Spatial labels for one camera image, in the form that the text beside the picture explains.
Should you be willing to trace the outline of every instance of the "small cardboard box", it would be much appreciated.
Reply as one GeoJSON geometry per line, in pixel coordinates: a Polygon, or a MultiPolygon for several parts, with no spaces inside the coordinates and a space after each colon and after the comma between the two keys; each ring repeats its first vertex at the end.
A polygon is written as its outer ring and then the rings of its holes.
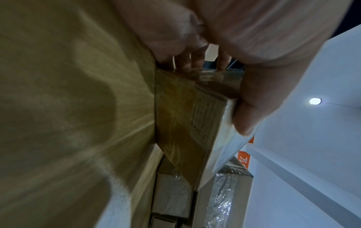
{"type": "Polygon", "coordinates": [[[201,190],[194,202],[191,228],[241,228],[252,174],[233,157],[201,190]]]}
{"type": "Polygon", "coordinates": [[[189,218],[193,189],[167,157],[157,172],[152,213],[189,218]]]}
{"type": "Polygon", "coordinates": [[[177,218],[166,216],[153,216],[149,228],[176,228],[177,218]]]}
{"type": "Polygon", "coordinates": [[[239,135],[232,123],[242,75],[156,72],[156,142],[196,191],[254,135],[239,135]]]}

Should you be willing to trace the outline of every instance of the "ceiling light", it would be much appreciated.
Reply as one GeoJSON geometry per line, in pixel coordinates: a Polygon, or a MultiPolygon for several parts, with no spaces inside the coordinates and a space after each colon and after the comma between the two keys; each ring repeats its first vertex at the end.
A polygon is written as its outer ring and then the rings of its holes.
{"type": "Polygon", "coordinates": [[[311,100],[309,100],[310,104],[314,104],[314,105],[318,105],[321,103],[321,98],[312,98],[311,100]]]}

